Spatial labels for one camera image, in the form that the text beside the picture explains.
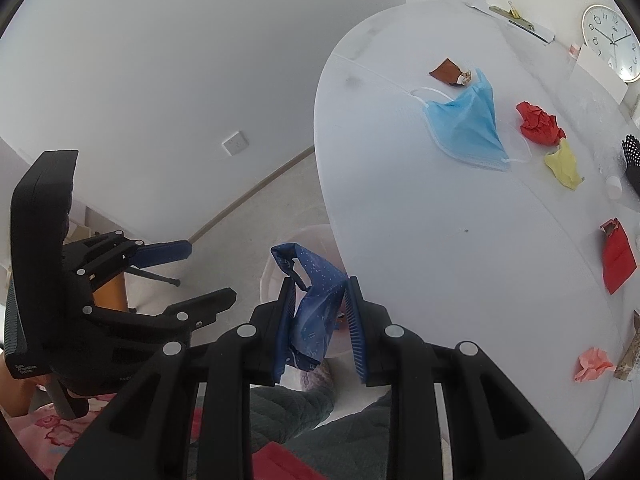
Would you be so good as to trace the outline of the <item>left hand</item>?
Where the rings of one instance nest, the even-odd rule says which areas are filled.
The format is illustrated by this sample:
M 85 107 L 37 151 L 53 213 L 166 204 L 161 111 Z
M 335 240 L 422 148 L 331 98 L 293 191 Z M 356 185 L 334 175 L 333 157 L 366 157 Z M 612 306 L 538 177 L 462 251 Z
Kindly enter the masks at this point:
M 0 405 L 2 410 L 10 417 L 26 415 L 37 387 L 47 385 L 50 378 L 50 375 L 26 379 L 14 378 L 6 366 L 6 359 L 2 354 L 0 356 Z

